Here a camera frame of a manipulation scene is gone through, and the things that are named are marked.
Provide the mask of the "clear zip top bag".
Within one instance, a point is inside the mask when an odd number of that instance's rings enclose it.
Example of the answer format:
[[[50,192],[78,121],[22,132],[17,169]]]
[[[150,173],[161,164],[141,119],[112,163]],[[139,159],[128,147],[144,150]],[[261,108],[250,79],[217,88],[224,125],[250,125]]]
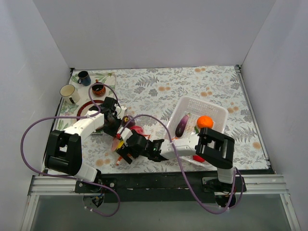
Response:
[[[150,135],[144,134],[143,128],[136,124],[131,115],[125,115],[119,129],[115,133],[112,151],[120,155],[119,160],[125,160],[128,164],[140,155],[149,159],[155,159],[158,144],[150,140]]]

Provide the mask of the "orange fake mandarin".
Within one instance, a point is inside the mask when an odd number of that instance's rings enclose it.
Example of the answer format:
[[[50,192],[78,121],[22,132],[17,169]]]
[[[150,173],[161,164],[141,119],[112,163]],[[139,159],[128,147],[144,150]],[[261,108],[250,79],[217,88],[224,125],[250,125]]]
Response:
[[[209,116],[201,116],[197,119],[197,127],[198,128],[212,128],[214,125],[214,121]]]

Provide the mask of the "red fake strawberry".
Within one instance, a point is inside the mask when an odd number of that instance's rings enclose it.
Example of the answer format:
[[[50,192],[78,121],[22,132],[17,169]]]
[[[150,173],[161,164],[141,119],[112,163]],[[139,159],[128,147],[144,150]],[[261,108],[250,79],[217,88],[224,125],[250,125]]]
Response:
[[[193,156],[193,160],[194,161],[197,161],[197,162],[200,162],[200,163],[203,163],[205,160],[203,158],[201,158],[200,156],[198,155],[194,155]]]

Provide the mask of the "purple fake eggplant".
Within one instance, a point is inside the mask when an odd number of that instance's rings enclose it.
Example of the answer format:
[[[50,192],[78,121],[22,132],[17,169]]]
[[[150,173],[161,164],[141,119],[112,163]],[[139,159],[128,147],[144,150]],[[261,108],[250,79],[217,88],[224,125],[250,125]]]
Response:
[[[187,113],[186,115],[183,116],[183,118],[178,123],[176,130],[175,130],[175,136],[177,138],[180,138],[183,135],[190,115],[191,115],[190,113]]]

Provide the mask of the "red fake apple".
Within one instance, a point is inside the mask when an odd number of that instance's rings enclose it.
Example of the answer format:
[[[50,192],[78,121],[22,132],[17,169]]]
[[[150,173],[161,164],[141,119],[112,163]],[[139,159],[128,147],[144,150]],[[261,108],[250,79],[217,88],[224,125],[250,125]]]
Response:
[[[140,127],[140,126],[132,126],[131,130],[134,130],[134,131],[136,131],[139,134],[144,134],[143,128]]]

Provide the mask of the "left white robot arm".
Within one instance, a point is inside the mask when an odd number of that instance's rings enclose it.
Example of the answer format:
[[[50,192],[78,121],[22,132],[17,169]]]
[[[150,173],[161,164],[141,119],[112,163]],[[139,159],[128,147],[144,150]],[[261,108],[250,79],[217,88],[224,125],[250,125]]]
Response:
[[[127,111],[116,99],[106,97],[102,104],[90,107],[85,118],[78,119],[64,130],[52,131],[47,143],[45,167],[86,181],[91,192],[98,192],[102,180],[98,177],[99,171],[82,160],[82,142],[99,128],[115,137]]]

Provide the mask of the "fake watermelon slice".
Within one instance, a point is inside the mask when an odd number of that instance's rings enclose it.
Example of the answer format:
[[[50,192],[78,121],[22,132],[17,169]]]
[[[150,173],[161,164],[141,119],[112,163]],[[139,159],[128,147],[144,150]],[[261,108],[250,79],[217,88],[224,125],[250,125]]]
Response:
[[[111,151],[115,152],[118,149],[119,144],[120,144],[120,140],[113,139]]]

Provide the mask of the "yellow fake lemon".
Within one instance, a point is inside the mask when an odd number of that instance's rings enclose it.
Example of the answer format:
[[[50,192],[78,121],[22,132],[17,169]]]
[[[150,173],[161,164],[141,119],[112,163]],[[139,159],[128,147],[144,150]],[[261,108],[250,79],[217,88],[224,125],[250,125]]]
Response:
[[[121,141],[118,146],[116,147],[116,150],[121,149],[122,146],[125,145],[125,143],[123,141]]]

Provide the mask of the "dark purple fake fruit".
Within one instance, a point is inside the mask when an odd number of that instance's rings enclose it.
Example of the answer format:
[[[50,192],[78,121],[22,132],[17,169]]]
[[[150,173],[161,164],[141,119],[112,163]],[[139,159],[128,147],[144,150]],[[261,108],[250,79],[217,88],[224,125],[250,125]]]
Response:
[[[132,127],[132,126],[133,126],[133,122],[132,122],[132,121],[129,122],[131,119],[132,119],[132,117],[129,116],[129,115],[124,116],[124,117],[122,118],[122,123],[121,123],[121,125],[122,125],[122,126],[125,126],[125,125],[127,124],[127,127],[128,127],[128,128],[129,128],[129,127]]]

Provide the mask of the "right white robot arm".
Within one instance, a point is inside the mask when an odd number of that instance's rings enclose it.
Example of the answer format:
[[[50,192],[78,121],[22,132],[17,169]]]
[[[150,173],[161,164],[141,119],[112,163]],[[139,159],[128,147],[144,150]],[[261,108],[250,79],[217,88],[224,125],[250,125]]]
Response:
[[[210,128],[202,128],[198,134],[177,140],[148,140],[135,130],[125,128],[116,134],[122,142],[116,152],[129,164],[132,158],[144,156],[161,162],[178,156],[197,155],[217,168],[218,187],[229,191],[235,186],[233,177],[233,153],[235,140]]]

